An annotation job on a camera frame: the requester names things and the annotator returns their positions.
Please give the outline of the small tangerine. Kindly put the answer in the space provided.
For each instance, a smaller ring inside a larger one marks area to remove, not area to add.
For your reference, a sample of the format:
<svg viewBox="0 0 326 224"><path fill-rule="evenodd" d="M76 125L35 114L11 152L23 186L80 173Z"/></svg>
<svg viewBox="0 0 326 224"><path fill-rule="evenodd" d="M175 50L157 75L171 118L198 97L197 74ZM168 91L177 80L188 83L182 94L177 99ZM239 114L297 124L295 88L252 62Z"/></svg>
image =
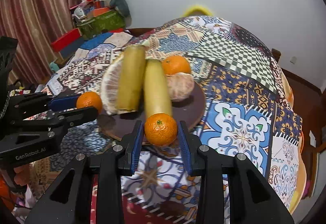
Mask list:
<svg viewBox="0 0 326 224"><path fill-rule="evenodd" d="M144 132L147 141L158 147L172 144L177 138L177 122L168 114L159 113L147 118Z"/></svg>
<svg viewBox="0 0 326 224"><path fill-rule="evenodd" d="M103 109L103 104L101 97L95 92L85 92L81 94L76 102L76 108L86 108L86 107L94 107L98 110L100 114Z"/></svg>

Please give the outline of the pomelo wedge with rind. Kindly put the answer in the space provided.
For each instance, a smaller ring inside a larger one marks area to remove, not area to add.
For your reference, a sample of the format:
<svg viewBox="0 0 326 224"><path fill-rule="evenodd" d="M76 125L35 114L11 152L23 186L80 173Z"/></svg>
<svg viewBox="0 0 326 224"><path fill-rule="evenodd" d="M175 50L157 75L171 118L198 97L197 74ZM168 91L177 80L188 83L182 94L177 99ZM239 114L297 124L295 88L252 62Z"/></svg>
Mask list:
<svg viewBox="0 0 326 224"><path fill-rule="evenodd" d="M132 113L134 110L116 108L119 76L122 69L123 55L119 55L106 69L101 82L100 96L102 105L108 115Z"/></svg>

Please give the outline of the peeled pomelo wedge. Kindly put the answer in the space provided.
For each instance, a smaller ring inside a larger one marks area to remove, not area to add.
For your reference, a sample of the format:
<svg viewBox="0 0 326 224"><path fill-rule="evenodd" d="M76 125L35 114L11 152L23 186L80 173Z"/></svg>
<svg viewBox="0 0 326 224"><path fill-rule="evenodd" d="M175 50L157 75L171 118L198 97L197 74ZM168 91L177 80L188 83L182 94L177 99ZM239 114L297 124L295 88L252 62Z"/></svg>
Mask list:
<svg viewBox="0 0 326 224"><path fill-rule="evenodd" d="M169 96L173 102L187 99L195 87L195 81L188 73L179 72L174 75L166 75L166 80Z"/></svg>

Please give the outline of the large orange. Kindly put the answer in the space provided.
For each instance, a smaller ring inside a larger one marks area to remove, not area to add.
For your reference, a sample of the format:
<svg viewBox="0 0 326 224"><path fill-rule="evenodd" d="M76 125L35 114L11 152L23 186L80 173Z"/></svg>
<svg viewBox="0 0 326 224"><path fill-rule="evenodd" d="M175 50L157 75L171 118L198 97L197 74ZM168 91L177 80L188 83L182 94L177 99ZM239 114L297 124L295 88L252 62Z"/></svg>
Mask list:
<svg viewBox="0 0 326 224"><path fill-rule="evenodd" d="M170 56L162 61L162 68L165 75L176 73L191 74L191 66L183 56Z"/></svg>

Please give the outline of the purple round plate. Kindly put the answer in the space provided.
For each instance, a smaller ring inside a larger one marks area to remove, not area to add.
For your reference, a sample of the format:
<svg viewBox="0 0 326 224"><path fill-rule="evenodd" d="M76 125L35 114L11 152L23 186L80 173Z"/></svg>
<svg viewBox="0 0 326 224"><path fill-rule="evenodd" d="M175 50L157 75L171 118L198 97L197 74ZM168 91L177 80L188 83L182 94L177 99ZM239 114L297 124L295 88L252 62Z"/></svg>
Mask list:
<svg viewBox="0 0 326 224"><path fill-rule="evenodd" d="M181 101L172 103L172 113L174 119L184 121L189 130L193 129L201 120L206 108L206 96L198 83L190 96ZM144 104L140 104L139 111L112 115L101 114L97 117L97 122L101 131L109 137L120 141L125 134L132 132L135 123L140 120L145 122Z"/></svg>

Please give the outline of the patchwork patterned tablecloth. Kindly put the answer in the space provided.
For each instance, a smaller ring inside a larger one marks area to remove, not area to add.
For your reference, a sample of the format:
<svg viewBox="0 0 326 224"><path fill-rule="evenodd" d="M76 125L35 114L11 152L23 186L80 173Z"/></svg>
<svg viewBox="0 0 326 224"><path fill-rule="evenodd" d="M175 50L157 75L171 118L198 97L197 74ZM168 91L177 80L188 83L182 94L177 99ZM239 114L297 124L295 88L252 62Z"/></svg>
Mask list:
<svg viewBox="0 0 326 224"><path fill-rule="evenodd" d="M181 147L146 146L122 177L125 223L293 223L301 118L270 50L242 27L190 17L141 43L149 59L181 55L196 87L174 102L190 125Z"/></svg>

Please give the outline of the red box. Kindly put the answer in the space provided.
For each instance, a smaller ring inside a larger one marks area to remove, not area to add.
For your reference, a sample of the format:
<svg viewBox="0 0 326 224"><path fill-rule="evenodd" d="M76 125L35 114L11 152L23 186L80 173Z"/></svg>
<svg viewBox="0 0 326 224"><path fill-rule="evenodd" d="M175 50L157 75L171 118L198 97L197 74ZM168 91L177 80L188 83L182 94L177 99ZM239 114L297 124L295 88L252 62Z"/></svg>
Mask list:
<svg viewBox="0 0 326 224"><path fill-rule="evenodd" d="M51 47L54 52L59 52L69 44L81 37L80 30L78 28L72 29L66 34L59 37L57 40L51 43Z"/></svg>

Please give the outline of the blue patchwork bed quilt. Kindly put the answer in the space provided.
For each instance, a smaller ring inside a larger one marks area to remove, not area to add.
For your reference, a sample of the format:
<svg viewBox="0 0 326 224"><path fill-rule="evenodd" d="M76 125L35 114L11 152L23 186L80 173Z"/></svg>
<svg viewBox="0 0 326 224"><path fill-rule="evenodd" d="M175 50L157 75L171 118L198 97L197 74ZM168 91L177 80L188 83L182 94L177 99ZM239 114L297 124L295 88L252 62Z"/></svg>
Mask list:
<svg viewBox="0 0 326 224"><path fill-rule="evenodd" d="M127 32L108 32L104 34L97 35L91 40L84 42L76 50L70 61L83 60L91 58L101 54L111 51L115 48L123 47L132 38L132 35Z"/></svg>

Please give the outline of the striped red gold curtain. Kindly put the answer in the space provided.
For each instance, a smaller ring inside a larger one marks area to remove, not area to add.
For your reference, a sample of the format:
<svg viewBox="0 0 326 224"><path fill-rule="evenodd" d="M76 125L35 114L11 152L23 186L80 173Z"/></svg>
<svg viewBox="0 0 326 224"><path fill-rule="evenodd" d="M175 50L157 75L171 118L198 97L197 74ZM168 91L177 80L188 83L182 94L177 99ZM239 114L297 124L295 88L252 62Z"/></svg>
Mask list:
<svg viewBox="0 0 326 224"><path fill-rule="evenodd" d="M42 83L57 59L51 43L72 30L70 7L81 0L1 0L1 35L18 40L9 82Z"/></svg>

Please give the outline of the green storage box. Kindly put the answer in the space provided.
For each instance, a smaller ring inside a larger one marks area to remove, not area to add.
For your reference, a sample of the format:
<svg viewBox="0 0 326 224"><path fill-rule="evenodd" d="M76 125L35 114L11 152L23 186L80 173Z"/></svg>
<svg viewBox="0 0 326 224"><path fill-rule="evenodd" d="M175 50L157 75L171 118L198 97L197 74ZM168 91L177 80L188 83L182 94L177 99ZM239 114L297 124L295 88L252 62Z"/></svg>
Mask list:
<svg viewBox="0 0 326 224"><path fill-rule="evenodd" d="M110 10L85 22L77 23L77 28L85 40L90 40L105 32L124 29L126 23L120 13Z"/></svg>

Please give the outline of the white wall socket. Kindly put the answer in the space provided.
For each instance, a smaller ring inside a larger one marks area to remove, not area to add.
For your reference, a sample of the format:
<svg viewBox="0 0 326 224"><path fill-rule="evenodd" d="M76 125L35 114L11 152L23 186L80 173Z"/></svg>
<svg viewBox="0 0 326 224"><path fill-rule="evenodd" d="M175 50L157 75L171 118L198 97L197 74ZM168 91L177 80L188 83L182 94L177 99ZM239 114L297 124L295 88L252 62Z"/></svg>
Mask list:
<svg viewBox="0 0 326 224"><path fill-rule="evenodd" d="M292 64L296 64L296 62L297 62L297 57L295 57L295 56L291 57L290 62L291 62Z"/></svg>

